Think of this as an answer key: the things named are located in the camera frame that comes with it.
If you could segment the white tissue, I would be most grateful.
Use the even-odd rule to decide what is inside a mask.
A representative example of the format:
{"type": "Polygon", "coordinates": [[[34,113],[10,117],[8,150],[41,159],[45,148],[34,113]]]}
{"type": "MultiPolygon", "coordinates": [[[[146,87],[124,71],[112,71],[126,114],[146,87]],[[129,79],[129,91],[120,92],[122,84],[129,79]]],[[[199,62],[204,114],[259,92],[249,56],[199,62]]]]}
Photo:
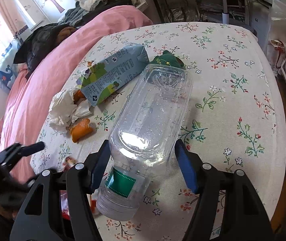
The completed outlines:
{"type": "Polygon", "coordinates": [[[64,89],[54,95],[48,113],[48,125],[64,134],[77,120],[91,114],[91,103],[80,89],[64,89]]]}

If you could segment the clear plastic bottle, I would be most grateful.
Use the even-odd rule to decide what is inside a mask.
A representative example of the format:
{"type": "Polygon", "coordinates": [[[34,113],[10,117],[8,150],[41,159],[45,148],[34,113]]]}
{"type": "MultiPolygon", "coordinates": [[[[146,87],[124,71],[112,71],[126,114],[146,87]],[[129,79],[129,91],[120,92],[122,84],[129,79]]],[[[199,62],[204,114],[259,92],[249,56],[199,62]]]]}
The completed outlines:
{"type": "Polygon", "coordinates": [[[138,211],[155,177],[165,173],[192,91],[188,71],[149,64],[140,74],[109,135],[113,165],[97,209],[117,221],[138,211]]]}

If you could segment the red snack wrapper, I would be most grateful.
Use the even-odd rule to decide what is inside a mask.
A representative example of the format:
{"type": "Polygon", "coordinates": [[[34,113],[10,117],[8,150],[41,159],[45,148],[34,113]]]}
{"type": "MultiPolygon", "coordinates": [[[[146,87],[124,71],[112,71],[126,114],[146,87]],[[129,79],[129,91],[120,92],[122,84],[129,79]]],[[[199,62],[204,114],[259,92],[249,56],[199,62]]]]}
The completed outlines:
{"type": "MultiPolygon", "coordinates": [[[[68,171],[71,167],[76,165],[78,162],[72,156],[67,156],[63,161],[63,171],[68,171]]],[[[98,215],[99,211],[97,209],[97,199],[98,190],[95,190],[93,194],[87,194],[87,199],[89,201],[90,209],[93,215],[98,215]]],[[[68,194],[66,190],[60,191],[61,200],[61,211],[64,219],[70,220],[70,210],[68,206],[68,194]]]]}

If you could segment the pink duvet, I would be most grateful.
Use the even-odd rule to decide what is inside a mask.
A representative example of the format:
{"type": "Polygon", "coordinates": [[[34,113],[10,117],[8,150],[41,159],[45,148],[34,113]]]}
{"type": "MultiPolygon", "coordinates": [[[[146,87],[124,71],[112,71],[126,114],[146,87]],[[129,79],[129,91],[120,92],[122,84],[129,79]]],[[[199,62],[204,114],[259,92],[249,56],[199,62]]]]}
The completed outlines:
{"type": "Polygon", "coordinates": [[[30,145],[36,142],[53,96],[102,37],[152,23],[131,5],[113,7],[66,38],[46,56],[29,79],[25,78],[27,69],[24,66],[10,90],[4,116],[0,119],[0,151],[13,143],[30,145]]]}

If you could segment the floral bed sheet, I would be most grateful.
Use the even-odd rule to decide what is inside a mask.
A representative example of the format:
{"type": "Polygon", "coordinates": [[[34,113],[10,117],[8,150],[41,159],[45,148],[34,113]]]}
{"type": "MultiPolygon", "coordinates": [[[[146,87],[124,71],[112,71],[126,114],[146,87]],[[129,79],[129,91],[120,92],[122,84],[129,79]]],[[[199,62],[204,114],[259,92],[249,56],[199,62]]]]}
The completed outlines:
{"type": "MultiPolygon", "coordinates": [[[[248,30],[216,23],[167,23],[119,31],[106,38],[85,38],[77,68],[64,89],[74,88],[87,62],[98,62],[129,43],[145,47],[150,60],[167,50],[180,58],[193,81],[189,105],[178,134],[188,150],[218,170],[243,169],[272,218],[282,191],[286,165],[286,124],[282,99],[271,67],[248,30]]],[[[71,47],[76,53],[76,45],[71,47]]],[[[32,156],[36,174],[72,156],[82,162],[96,152],[117,120],[136,80],[93,108],[96,133],[79,143],[44,123],[38,140],[44,151],[32,156]]],[[[152,180],[142,205],[129,221],[95,218],[103,240],[182,240],[198,195],[189,190],[174,153],[169,175],[152,180]]]]}

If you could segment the orange peel piece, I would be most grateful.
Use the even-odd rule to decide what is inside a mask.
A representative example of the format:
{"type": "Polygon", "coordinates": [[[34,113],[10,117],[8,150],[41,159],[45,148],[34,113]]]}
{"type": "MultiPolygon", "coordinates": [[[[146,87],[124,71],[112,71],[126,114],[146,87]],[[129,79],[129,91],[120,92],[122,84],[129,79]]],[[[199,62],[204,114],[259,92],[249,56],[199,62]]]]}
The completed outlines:
{"type": "Polygon", "coordinates": [[[77,143],[80,139],[94,131],[90,123],[90,119],[85,118],[70,129],[70,135],[74,143],[77,143]]]}

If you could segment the whale pattern pillow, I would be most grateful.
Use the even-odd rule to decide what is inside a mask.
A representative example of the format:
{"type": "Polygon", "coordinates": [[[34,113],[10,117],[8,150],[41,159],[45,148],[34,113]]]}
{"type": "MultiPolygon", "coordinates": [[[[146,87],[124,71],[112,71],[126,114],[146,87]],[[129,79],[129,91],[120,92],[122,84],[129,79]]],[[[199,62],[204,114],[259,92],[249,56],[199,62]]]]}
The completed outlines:
{"type": "Polygon", "coordinates": [[[7,94],[18,76],[18,64],[14,64],[14,58],[19,47],[17,40],[13,40],[0,56],[0,89],[7,94]]]}

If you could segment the blue green milk carton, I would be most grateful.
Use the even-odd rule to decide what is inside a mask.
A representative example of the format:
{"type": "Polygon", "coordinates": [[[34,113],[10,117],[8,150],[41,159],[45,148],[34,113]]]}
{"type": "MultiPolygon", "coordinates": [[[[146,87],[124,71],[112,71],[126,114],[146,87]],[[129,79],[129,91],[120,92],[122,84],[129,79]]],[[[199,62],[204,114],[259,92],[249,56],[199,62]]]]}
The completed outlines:
{"type": "Polygon", "coordinates": [[[88,67],[77,79],[77,85],[91,105],[97,106],[138,76],[149,63],[143,45],[127,44],[88,67]]]}

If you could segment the black jacket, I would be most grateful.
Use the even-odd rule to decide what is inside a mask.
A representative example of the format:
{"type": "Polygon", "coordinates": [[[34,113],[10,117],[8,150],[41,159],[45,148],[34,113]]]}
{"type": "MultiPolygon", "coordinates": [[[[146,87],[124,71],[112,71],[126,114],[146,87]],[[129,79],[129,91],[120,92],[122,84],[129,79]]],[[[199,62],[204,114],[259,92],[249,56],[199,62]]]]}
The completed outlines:
{"type": "Polygon", "coordinates": [[[36,29],[18,49],[14,57],[14,64],[26,63],[31,74],[52,50],[76,30],[75,27],[58,23],[36,29]]]}

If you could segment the green crumpled wrapper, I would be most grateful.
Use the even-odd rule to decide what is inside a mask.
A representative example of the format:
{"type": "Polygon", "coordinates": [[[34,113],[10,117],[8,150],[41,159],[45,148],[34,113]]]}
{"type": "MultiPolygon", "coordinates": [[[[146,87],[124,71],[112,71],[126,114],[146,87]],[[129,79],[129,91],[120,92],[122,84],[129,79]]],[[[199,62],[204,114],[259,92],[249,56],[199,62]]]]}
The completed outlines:
{"type": "Polygon", "coordinates": [[[184,63],[178,57],[167,50],[164,50],[162,55],[155,56],[150,63],[185,69],[184,63]]]}

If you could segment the clothes pile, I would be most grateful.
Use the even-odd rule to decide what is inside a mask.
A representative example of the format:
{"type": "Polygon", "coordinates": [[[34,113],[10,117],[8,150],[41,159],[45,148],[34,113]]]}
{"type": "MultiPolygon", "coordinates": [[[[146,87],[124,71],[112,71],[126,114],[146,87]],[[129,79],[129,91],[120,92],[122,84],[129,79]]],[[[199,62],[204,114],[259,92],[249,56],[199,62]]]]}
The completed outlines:
{"type": "Polygon", "coordinates": [[[139,0],[86,0],[77,1],[74,8],[69,9],[63,18],[58,21],[59,25],[81,27],[93,20],[100,13],[121,5],[137,5],[139,0]]]}

